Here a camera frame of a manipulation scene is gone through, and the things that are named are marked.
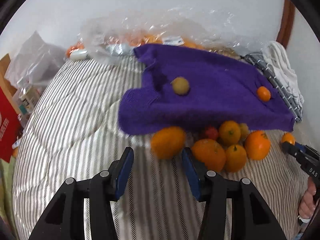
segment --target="cardboard box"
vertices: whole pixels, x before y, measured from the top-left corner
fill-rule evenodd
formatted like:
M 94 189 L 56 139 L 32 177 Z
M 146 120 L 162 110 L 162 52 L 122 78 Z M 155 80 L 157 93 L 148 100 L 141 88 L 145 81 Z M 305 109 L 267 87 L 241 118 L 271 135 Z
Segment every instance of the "cardboard box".
M 18 120 L 20 110 L 12 100 L 17 90 L 4 78 L 9 63 L 8 54 L 0 60 L 0 158 L 6 162 L 10 162 L 12 144 L 21 129 Z

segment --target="purple towel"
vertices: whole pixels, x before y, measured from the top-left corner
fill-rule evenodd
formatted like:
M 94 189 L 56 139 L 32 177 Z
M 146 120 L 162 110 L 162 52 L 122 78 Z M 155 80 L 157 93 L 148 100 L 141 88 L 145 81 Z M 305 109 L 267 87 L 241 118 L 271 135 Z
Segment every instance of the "purple towel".
M 249 64 L 197 49 L 147 44 L 135 49 L 147 65 L 142 87 L 128 90 L 119 107 L 121 129 L 131 135 L 156 132 L 168 126 L 199 131 L 226 120 L 246 123 L 251 130 L 292 131 L 294 116 L 277 90 Z M 182 76 L 190 91 L 178 96 L 170 82 Z M 265 86 L 271 100 L 256 91 Z

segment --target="finger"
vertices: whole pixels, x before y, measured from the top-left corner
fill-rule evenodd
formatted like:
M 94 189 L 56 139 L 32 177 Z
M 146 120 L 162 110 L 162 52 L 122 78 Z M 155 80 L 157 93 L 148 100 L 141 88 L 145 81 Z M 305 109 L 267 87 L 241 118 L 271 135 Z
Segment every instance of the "finger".
M 313 195 L 309 192 L 306 191 L 303 195 L 303 201 L 306 203 L 306 205 L 308 206 L 308 208 L 314 212 L 316 209 L 316 205 L 313 202 Z
M 316 184 L 313 182 L 312 177 L 308 178 L 308 191 L 312 194 L 315 195 L 316 194 Z
M 301 202 L 300 204 L 300 208 L 302 209 L 302 211 L 308 216 L 308 218 L 311 218 L 312 217 L 312 214 L 313 214 L 313 211 L 311 211 L 307 204 L 303 201 Z
M 305 212 L 303 212 L 303 210 L 301 208 L 299 208 L 299 215 L 303 218 L 303 219 L 309 219 L 308 215 L 305 214 Z

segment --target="striped mattress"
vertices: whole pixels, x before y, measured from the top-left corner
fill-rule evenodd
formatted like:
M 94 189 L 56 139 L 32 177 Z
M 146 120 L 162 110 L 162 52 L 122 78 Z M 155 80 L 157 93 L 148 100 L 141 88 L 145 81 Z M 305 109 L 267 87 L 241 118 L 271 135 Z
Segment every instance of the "striped mattress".
M 134 150 L 132 173 L 124 195 L 111 203 L 118 238 L 197 239 L 204 203 L 192 196 L 180 156 L 159 161 L 150 153 L 150 137 L 124 134 L 117 122 L 119 102 L 127 89 L 140 87 L 144 65 L 126 57 L 119 65 L 94 60 L 63 65 L 41 97 L 25 129 L 13 176 L 12 203 L 20 240 L 27 240 L 45 207 L 64 180 L 90 179 L 119 159 L 125 147 Z M 306 141 L 296 124 L 295 136 Z M 282 131 L 267 131 L 272 141 L 262 161 L 248 161 L 225 178 L 249 178 L 278 219 L 288 239 L 299 231 L 299 201 L 307 176 L 279 147 Z M 193 137 L 188 135 L 186 145 Z M 227 204 L 225 239 L 231 234 Z M 86 239 L 91 239 L 89 201 L 84 202 Z

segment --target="clear plastic bag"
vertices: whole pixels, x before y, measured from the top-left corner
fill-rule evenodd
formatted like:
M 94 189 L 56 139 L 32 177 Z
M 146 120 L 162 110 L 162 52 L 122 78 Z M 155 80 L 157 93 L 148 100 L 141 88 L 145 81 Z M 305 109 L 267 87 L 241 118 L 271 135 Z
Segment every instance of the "clear plastic bag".
M 64 64 L 64 55 L 64 49 L 45 43 L 34 32 L 11 60 L 4 77 L 17 89 L 18 80 L 25 77 L 41 92 Z
M 120 56 L 132 55 L 135 47 L 147 43 L 204 49 L 237 59 L 260 51 L 266 41 L 234 33 L 233 16 L 230 12 L 180 7 L 167 11 L 119 10 L 85 22 L 79 37 L 90 56 L 102 64 L 115 64 Z

